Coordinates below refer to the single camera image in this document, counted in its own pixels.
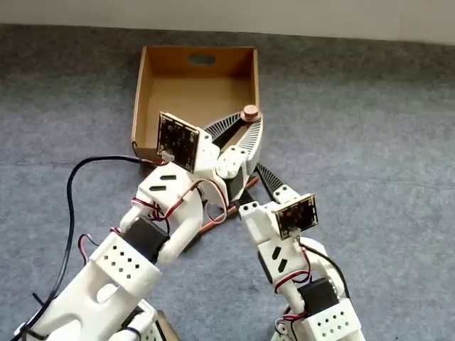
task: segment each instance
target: cardboard box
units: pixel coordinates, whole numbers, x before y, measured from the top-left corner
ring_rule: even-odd
[[[200,126],[259,106],[257,50],[146,46],[142,50],[132,129],[139,157],[156,158],[159,112]]]

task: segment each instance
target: box handle hole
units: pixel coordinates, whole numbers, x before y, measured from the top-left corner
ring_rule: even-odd
[[[216,58],[209,53],[191,53],[188,56],[188,62],[193,65],[211,66],[215,64]]]

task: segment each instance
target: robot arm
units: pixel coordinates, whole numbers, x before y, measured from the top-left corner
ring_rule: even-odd
[[[273,201],[259,205],[250,200],[239,212],[274,292],[289,304],[272,340],[363,341],[348,293],[342,297],[342,273],[328,261],[321,243],[300,237],[301,231],[318,224],[314,195],[299,195],[262,165],[257,170]],[[320,276],[315,281],[313,271]]]
[[[231,115],[242,126],[239,117]],[[142,298],[161,277],[156,265],[174,261],[198,233],[203,200],[226,211],[228,203],[242,193],[251,173],[248,170],[254,169],[259,153],[262,120],[250,124],[246,133],[251,135],[253,129],[260,132],[256,134],[259,141],[245,148],[240,139],[229,155],[220,156],[217,141],[232,133],[232,129],[225,132],[230,127],[227,124],[224,131],[218,129],[220,134],[213,138],[170,114],[160,115],[158,150],[172,162],[156,168],[139,185],[132,208],[120,223],[122,233],[109,234],[87,265],[23,334],[23,340],[61,340],[61,333],[66,340],[135,340],[136,332],[154,333],[157,341],[162,340],[156,334],[153,308],[142,308],[132,319],[128,317],[138,306],[146,305]],[[163,211],[161,219],[177,226],[172,234],[148,218],[159,210]],[[100,299],[100,293],[112,284],[114,290]]]

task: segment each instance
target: white wall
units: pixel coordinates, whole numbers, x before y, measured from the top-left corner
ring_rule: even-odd
[[[455,0],[0,0],[0,23],[455,44]]]

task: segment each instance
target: circuit board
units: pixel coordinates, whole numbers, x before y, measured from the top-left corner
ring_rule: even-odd
[[[304,231],[318,224],[316,201],[310,195],[275,212],[278,221],[279,236],[289,238],[295,229]]]
[[[199,131],[190,124],[175,119],[167,113],[159,114],[157,151],[173,156],[173,162],[188,172],[194,171],[198,150]]]

